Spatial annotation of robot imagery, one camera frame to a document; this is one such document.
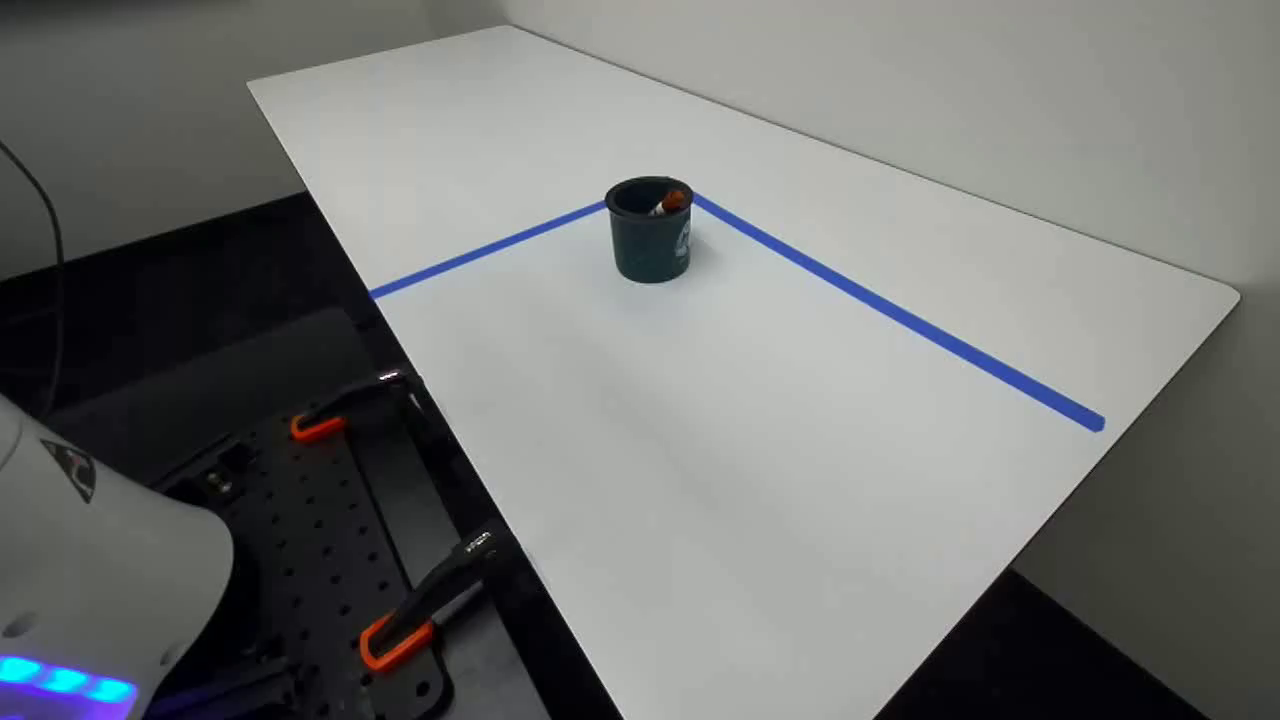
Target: black cable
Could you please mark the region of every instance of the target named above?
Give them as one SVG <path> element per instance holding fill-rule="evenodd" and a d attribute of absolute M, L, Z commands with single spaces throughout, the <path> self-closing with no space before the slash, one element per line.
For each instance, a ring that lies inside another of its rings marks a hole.
<path fill-rule="evenodd" d="M 58 406 L 58 387 L 66 385 L 66 357 L 69 357 L 69 247 L 66 247 L 66 223 L 54 208 L 54 194 L 35 179 L 35 173 L 0 139 L 0 150 L 14 159 L 18 173 L 35 189 L 50 223 L 54 223 L 54 373 L 50 373 L 50 395 L 43 395 L 43 415 Z"/>

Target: black cup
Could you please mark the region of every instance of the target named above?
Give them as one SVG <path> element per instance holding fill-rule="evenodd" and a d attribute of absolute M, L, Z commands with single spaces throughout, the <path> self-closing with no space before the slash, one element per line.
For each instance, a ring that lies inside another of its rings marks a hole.
<path fill-rule="evenodd" d="M 612 214 L 616 271 L 626 271 L 637 285 L 664 285 L 690 266 L 690 183 L 672 174 L 637 174 L 612 183 L 606 208 Z"/>

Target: white table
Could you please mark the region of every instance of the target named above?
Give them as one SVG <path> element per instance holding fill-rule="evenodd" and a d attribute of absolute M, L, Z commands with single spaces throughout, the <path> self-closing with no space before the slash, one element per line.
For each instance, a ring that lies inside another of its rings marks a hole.
<path fill-rule="evenodd" d="M 873 716 L 1240 300 L 518 29 L 252 94 L 645 720 Z"/>

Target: blue tape line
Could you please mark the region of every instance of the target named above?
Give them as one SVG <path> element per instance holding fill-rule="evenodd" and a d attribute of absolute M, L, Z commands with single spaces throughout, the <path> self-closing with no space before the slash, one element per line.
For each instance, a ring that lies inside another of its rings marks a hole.
<path fill-rule="evenodd" d="M 1012 367 L 1012 362 L 998 360 L 993 352 L 963 343 L 962 337 L 954 337 L 954 331 L 943 331 L 943 328 L 930 322 L 925 317 L 917 317 L 917 313 L 908 313 L 908 307 L 892 302 L 890 297 L 878 297 L 873 286 L 863 286 L 863 285 L 856 285 L 856 278 L 842 274 L 836 266 L 829 266 L 829 263 L 819 263 L 819 258 L 806 256 L 800 247 L 794 247 L 794 242 L 783 242 L 783 238 L 768 237 L 766 227 L 758 227 L 758 223 L 748 223 L 748 218 L 734 214 L 728 208 L 713 204 L 709 194 L 696 194 L 696 204 L 701 204 L 709 214 L 717 214 L 719 223 L 728 223 L 728 227 L 746 233 L 748 238 L 758 238 L 761 247 L 768 247 L 768 252 L 777 252 L 777 256 L 794 258 L 794 263 L 795 263 L 795 266 L 806 266 L 808 274 L 816 274 L 816 278 L 833 285 L 836 292 L 844 292 L 844 297 L 851 297 L 851 300 L 868 302 L 873 313 L 880 313 L 880 317 L 890 317 L 890 318 L 905 322 L 908 331 L 925 337 L 930 343 L 935 343 L 935 346 L 943 346 L 943 352 L 954 352 L 954 357 L 970 360 L 974 367 L 980 367 L 980 373 L 998 376 L 1000 385 L 1010 385 L 1010 387 L 1017 387 L 1017 391 L 1031 395 L 1038 405 L 1045 405 L 1045 406 L 1052 406 L 1052 410 L 1059 410 L 1059 415 L 1070 415 L 1073 425 L 1080 425 L 1080 426 L 1088 426 L 1088 430 L 1107 426 L 1107 421 L 1104 421 L 1102 410 L 1092 410 L 1092 406 L 1075 405 L 1073 395 L 1065 395 L 1065 391 L 1057 391 L 1057 387 L 1041 385 L 1038 376 L 1021 373 L 1021 367 Z"/>
<path fill-rule="evenodd" d="M 594 211 L 606 211 L 606 198 L 584 204 L 584 208 L 565 211 L 565 214 L 551 214 L 551 218 L 544 218 L 544 223 L 533 223 L 533 227 L 526 227 L 526 233 L 518 233 L 518 237 L 482 242 L 482 247 L 471 247 L 471 252 L 464 252 L 464 256 L 444 258 L 444 263 L 434 263 L 434 266 L 398 274 L 398 278 L 372 286 L 369 297 L 372 297 L 372 300 L 398 297 L 398 292 L 406 292 L 406 286 L 412 286 L 412 285 L 424 285 L 424 278 L 434 278 L 434 274 L 458 271 L 458 266 L 475 263 L 475 258 L 483 258 L 483 256 L 497 256 L 497 252 L 503 252 L 503 247 L 527 242 L 527 238 L 550 237 L 550 233 L 558 233 L 558 227 L 565 227 L 565 223 L 576 223 L 576 218 L 584 218 L 584 214 L 594 214 Z"/>

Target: blue light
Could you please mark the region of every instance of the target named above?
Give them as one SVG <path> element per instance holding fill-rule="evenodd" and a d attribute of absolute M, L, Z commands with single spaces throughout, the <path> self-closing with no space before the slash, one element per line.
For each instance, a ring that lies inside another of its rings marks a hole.
<path fill-rule="evenodd" d="M 75 687 L 84 687 L 84 685 L 90 685 L 84 671 L 54 668 L 39 687 L 50 687 L 50 690 L 58 690 L 58 694 L 69 694 L 69 690 L 75 690 Z"/>
<path fill-rule="evenodd" d="M 92 685 L 92 690 L 90 690 L 90 699 L 97 699 L 97 702 L 126 702 L 132 694 L 132 685 L 126 685 L 126 678 L 97 678 Z"/>
<path fill-rule="evenodd" d="M 30 685 L 43 662 L 26 654 L 0 654 L 0 685 Z"/>

